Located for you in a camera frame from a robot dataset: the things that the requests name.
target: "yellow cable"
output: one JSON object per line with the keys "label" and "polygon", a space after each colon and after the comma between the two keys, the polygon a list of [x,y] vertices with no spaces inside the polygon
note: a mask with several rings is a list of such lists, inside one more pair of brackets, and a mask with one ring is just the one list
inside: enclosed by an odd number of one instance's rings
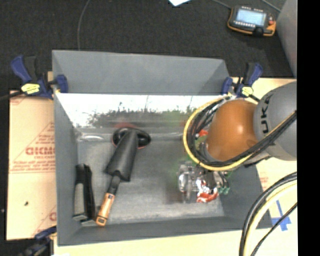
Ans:
{"label": "yellow cable", "polygon": [[[194,154],[191,152],[189,146],[188,146],[188,142],[187,142],[187,133],[188,133],[188,128],[190,123],[192,122],[192,120],[195,118],[196,115],[198,115],[203,109],[205,109],[206,107],[208,107],[209,105],[216,103],[218,101],[220,101],[221,99],[225,99],[226,97],[229,97],[229,95],[225,95],[221,98],[209,101],[205,104],[203,104],[202,106],[200,106],[199,108],[197,108],[189,117],[189,119],[187,120],[185,126],[184,126],[184,130],[183,130],[183,146],[187,152],[187,154],[189,155],[189,157],[198,165],[200,165],[201,167],[209,170],[209,171],[217,171],[217,172],[223,172],[223,171],[228,171],[230,169],[236,168],[239,165],[241,165],[242,163],[244,163],[247,159],[249,159],[253,153],[248,154],[247,156],[244,156],[243,158],[239,159],[238,161],[235,161],[229,165],[226,166],[211,166],[211,165],[207,165],[204,164],[203,162],[201,162],[199,159],[197,159]],[[295,112],[293,112],[292,114],[290,114],[285,120],[283,120],[281,123],[279,123],[272,131],[270,131],[267,136],[269,136],[270,134],[272,134],[280,125],[282,125],[285,121],[287,121],[287,119],[289,119]]]}
{"label": "yellow cable", "polygon": [[255,215],[255,217],[252,219],[251,225],[249,226],[248,231],[247,231],[247,235],[245,237],[245,243],[243,246],[243,256],[251,255],[251,253],[249,253],[251,251],[250,243],[249,243],[250,238],[251,238],[254,230],[258,226],[263,215],[270,208],[270,206],[272,204],[274,204],[280,197],[282,197],[285,194],[289,193],[290,191],[296,189],[297,188],[297,181],[294,181],[293,183],[292,182],[288,183],[283,186],[285,186],[285,188],[282,188],[281,190],[277,191],[269,199],[267,199],[267,201],[264,203],[264,205],[260,208],[260,210]]}

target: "black carpet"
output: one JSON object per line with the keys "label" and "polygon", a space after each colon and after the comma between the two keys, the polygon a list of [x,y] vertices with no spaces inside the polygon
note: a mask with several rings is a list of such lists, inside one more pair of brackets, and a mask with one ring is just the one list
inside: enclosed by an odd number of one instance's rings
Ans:
{"label": "black carpet", "polygon": [[[260,0],[220,0],[278,12]],[[281,9],[285,0],[270,0]],[[173,7],[167,0],[0,1],[0,96],[18,89],[10,61],[36,56],[40,72],[52,69],[57,49],[206,57],[225,60],[231,76],[242,76],[247,62],[259,62],[263,77],[292,78],[280,39],[257,38],[227,28],[229,10],[211,0]],[[33,241],[4,241],[8,181],[8,102],[0,102],[0,255],[16,255]]]}

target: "cardboard sheet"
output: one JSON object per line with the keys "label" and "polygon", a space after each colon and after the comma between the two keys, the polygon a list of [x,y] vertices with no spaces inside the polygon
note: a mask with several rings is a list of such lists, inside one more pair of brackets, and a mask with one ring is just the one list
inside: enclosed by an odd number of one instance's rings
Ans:
{"label": "cardboard sheet", "polygon": [[28,239],[57,222],[54,105],[21,95],[9,107],[6,239]]}

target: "blue clamp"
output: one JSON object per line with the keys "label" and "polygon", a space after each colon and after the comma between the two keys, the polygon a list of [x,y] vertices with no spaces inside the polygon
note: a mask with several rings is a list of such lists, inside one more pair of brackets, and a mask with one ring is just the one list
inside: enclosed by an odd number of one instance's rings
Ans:
{"label": "blue clamp", "polygon": [[52,240],[50,239],[50,235],[57,232],[57,227],[49,227],[46,230],[41,231],[40,233],[36,234],[34,236],[34,239],[37,241],[33,245],[29,246],[27,249],[25,249],[23,252],[18,253],[17,256],[39,256],[41,255],[45,250],[50,250],[50,255],[52,253],[52,249],[49,245],[52,246]]}
{"label": "blue clamp", "polygon": [[255,81],[258,80],[259,77],[261,77],[263,73],[263,68],[259,63],[247,63],[245,73],[243,76],[242,81],[237,83],[237,85],[234,87],[234,93],[237,98],[247,98],[250,94],[252,94],[252,85]]}
{"label": "blue clamp", "polygon": [[252,85],[263,73],[263,68],[259,63],[249,62],[246,64],[243,79],[239,78],[237,83],[231,77],[227,77],[221,87],[221,95],[226,95],[233,88],[236,98],[251,97],[253,93]]}
{"label": "blue clamp", "polygon": [[69,90],[67,78],[60,74],[55,80],[48,81],[46,75],[40,77],[35,71],[35,57],[27,57],[23,55],[14,58],[10,65],[16,76],[21,78],[21,91],[27,96],[39,96],[53,100],[54,91],[52,85],[57,85],[61,93],[67,93]]}

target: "orange handle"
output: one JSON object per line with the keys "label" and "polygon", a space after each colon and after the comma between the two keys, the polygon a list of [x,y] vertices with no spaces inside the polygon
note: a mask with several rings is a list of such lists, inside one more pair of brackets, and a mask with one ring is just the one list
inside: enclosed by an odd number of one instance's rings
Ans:
{"label": "orange handle", "polygon": [[101,204],[100,211],[99,211],[99,213],[96,217],[96,220],[95,220],[95,223],[97,223],[99,226],[104,227],[106,225],[107,219],[109,216],[109,212],[110,212],[110,209],[111,209],[111,206],[112,206],[114,200],[115,200],[114,194],[106,193],[104,195],[104,199]]}

